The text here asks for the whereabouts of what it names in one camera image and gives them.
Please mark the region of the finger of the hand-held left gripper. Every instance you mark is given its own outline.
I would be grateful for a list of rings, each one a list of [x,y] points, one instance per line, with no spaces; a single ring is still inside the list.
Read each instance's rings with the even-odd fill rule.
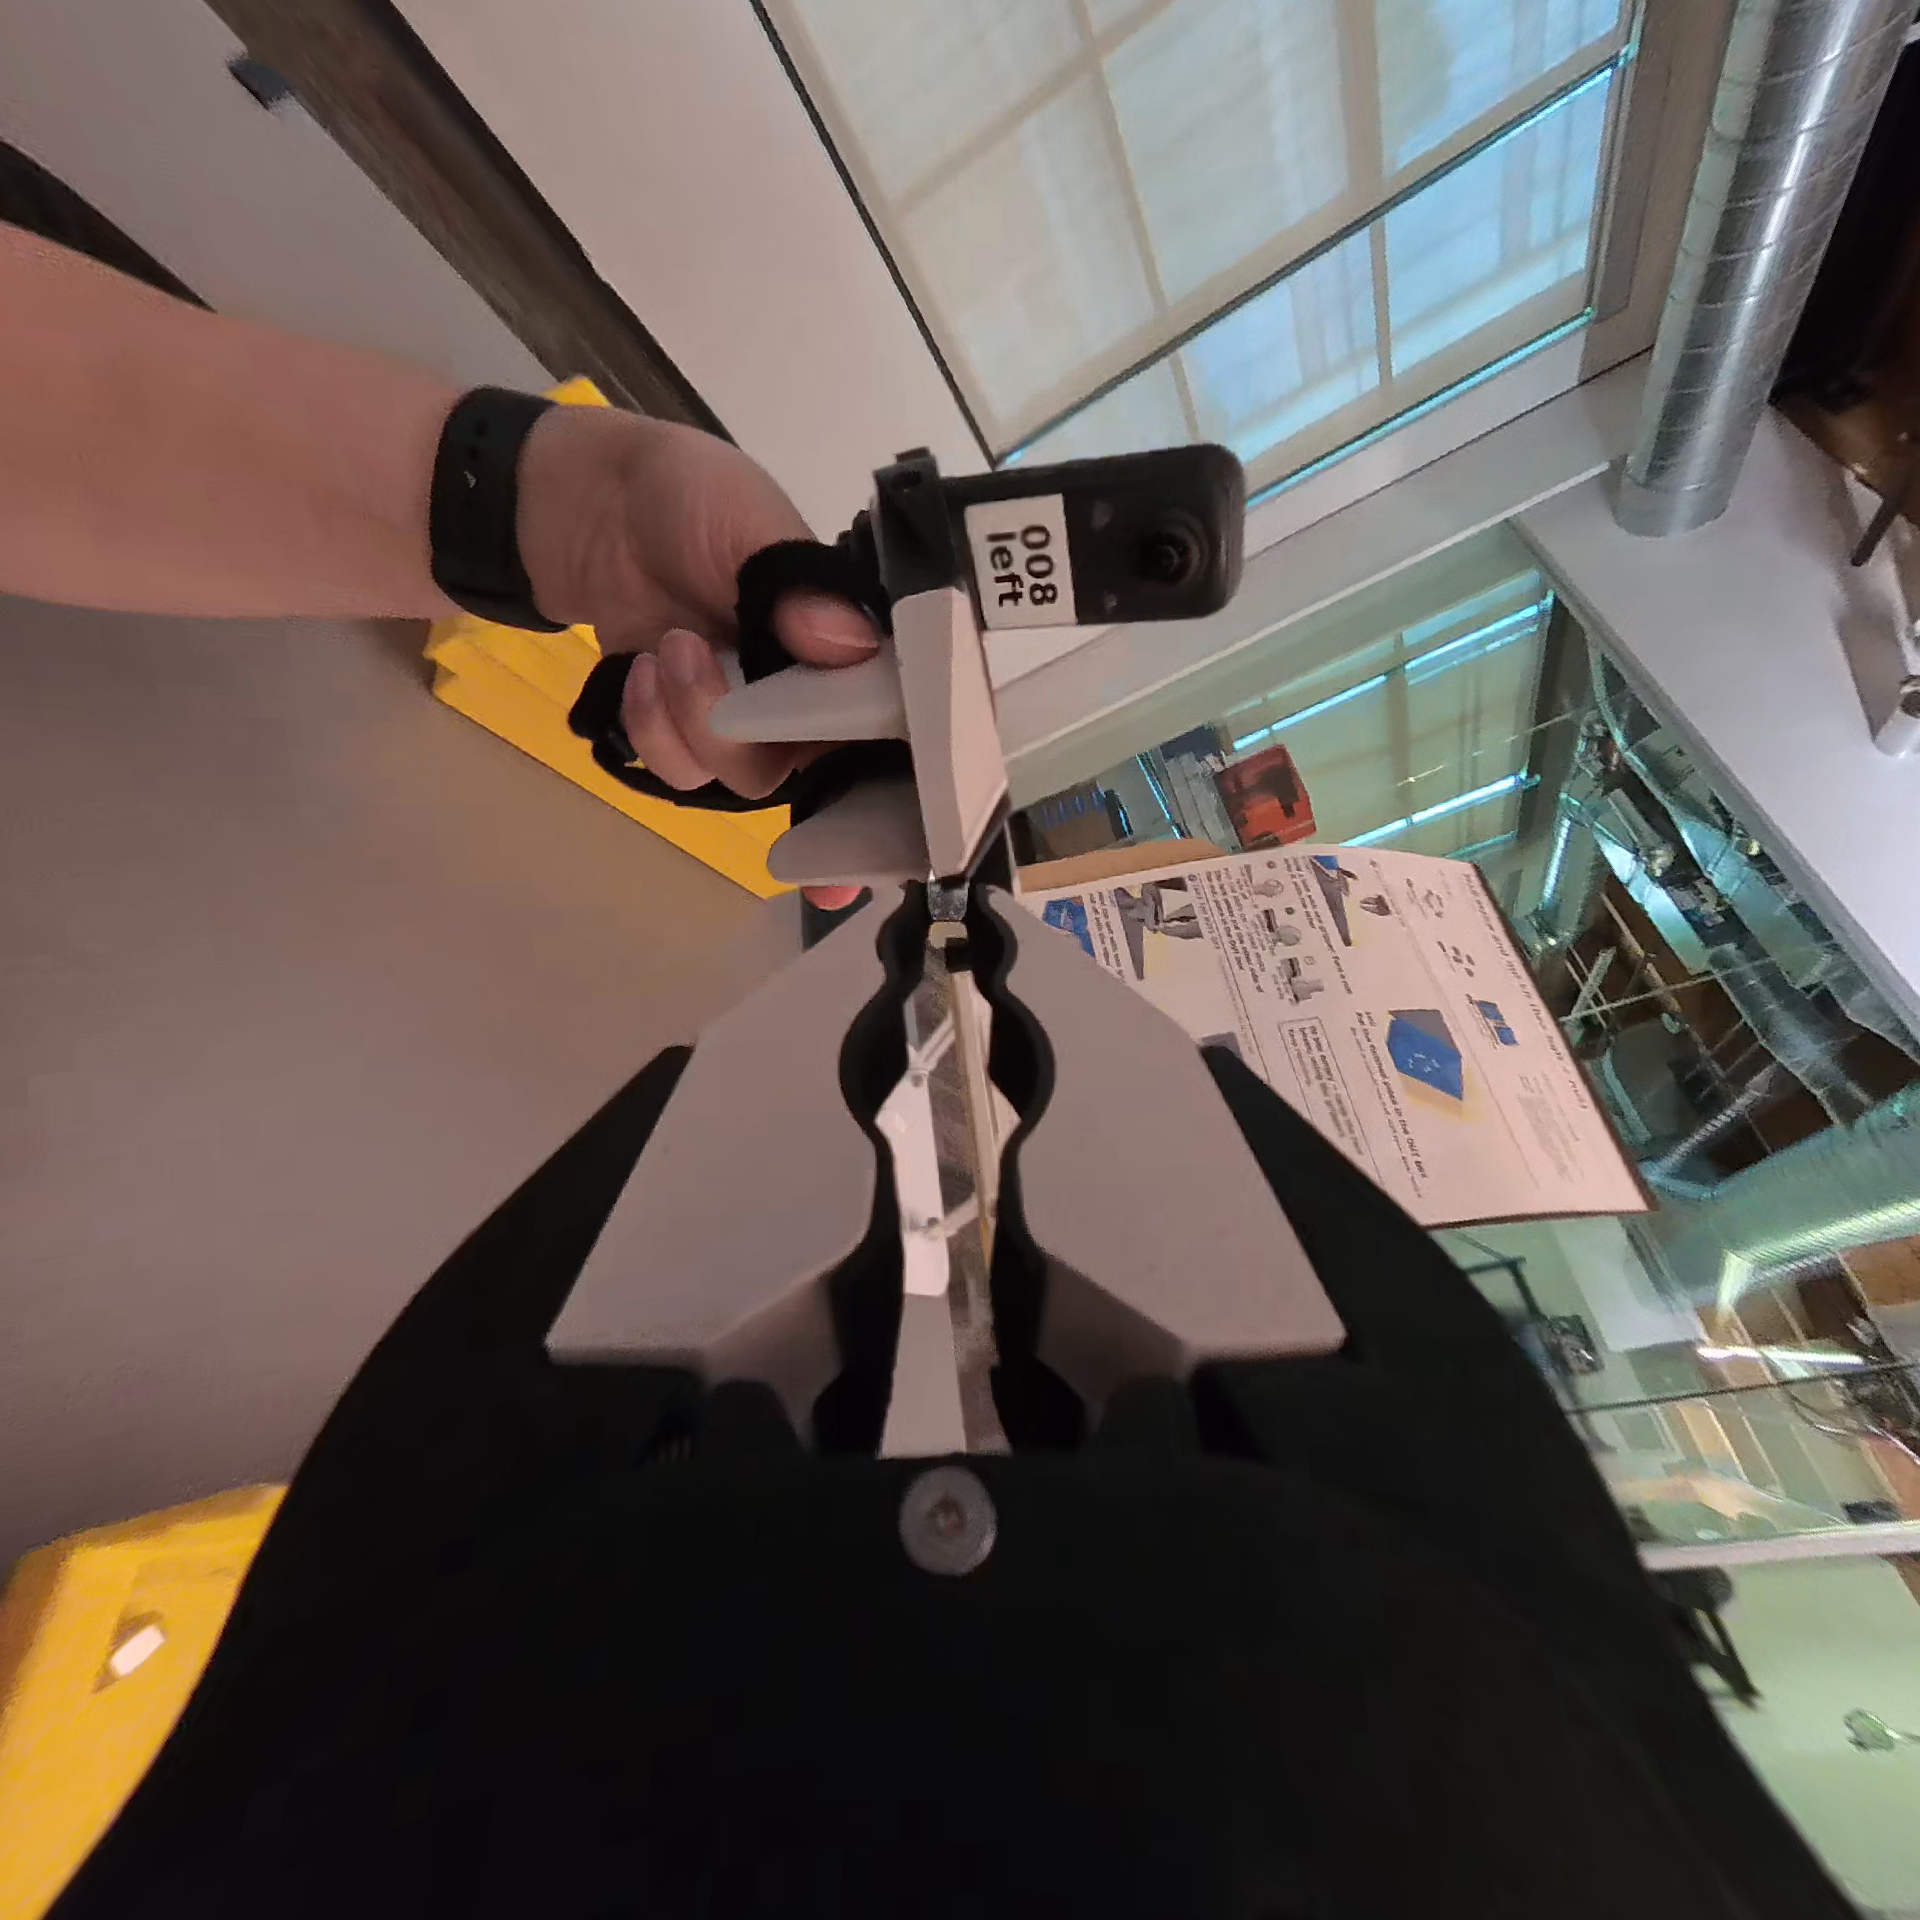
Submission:
[[[961,583],[891,606],[926,867],[967,878],[1010,813],[1010,774],[977,611]]]

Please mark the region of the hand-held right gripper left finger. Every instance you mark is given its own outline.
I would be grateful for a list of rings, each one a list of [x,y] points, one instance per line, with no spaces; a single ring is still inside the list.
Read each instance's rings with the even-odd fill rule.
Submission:
[[[907,1072],[910,995],[897,886],[697,1035],[550,1322],[550,1360],[755,1381],[823,1454],[877,1454],[904,1304],[877,1114]]]

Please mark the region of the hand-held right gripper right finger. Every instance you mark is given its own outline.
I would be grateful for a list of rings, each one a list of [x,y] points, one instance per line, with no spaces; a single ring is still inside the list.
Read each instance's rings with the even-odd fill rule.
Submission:
[[[980,895],[995,1228],[990,1390],[1070,1451],[1138,1381],[1327,1359],[1345,1325],[1209,1056],[1001,888]]]

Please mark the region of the yellow plastic bin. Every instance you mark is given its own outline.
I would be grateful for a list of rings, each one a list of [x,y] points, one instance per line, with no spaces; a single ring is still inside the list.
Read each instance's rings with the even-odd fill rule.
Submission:
[[[156,1761],[284,1486],[66,1535],[2,1582],[2,1917],[42,1917]]]
[[[572,381],[544,399],[569,408],[612,408],[586,381]],[[620,687],[632,658],[604,652],[586,625],[565,625],[562,632],[519,632],[452,606],[452,616],[432,627],[425,658],[444,707],[690,851],[751,897],[782,892],[767,867],[767,851],[786,826],[781,787],[755,803],[721,784],[677,793],[645,774],[620,732]]]

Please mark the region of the printed instruction sheet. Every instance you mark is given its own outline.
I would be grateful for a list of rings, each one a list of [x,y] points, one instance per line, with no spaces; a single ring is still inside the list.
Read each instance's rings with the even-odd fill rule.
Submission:
[[[1017,897],[1423,1228],[1653,1208],[1470,861],[1163,841],[1040,861]]]

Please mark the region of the person's left hand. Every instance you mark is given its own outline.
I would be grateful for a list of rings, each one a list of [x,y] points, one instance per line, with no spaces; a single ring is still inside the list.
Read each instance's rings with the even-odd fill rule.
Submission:
[[[632,658],[620,732],[677,793],[721,784],[762,803],[823,755],[710,729],[732,689],[738,572],[767,546],[808,538],[770,474],[690,423],[557,404],[519,455],[519,555],[535,606]]]

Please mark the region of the red and black box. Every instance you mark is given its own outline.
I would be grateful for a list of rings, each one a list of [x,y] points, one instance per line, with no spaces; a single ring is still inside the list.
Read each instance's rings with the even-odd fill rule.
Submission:
[[[1212,787],[1239,851],[1317,840],[1310,787],[1285,745],[1261,748],[1215,772]]]

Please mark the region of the frosted glass window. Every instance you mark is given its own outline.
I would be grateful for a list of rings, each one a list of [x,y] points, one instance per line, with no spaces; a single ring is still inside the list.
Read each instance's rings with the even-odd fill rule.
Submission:
[[[1639,2],[756,2],[995,467],[1278,494],[1596,320]]]

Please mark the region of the short silver spiral duct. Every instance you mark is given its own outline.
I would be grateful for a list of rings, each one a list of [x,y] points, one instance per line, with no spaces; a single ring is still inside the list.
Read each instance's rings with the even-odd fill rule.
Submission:
[[[1738,2],[1615,480],[1627,534],[1692,534],[1730,506],[1914,13]]]

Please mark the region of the black wristband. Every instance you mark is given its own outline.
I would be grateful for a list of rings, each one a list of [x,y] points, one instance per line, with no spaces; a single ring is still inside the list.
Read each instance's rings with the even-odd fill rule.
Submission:
[[[519,551],[519,460],[557,404],[513,387],[470,387],[444,415],[425,538],[433,587],[466,616],[519,632],[562,632],[542,615]]]

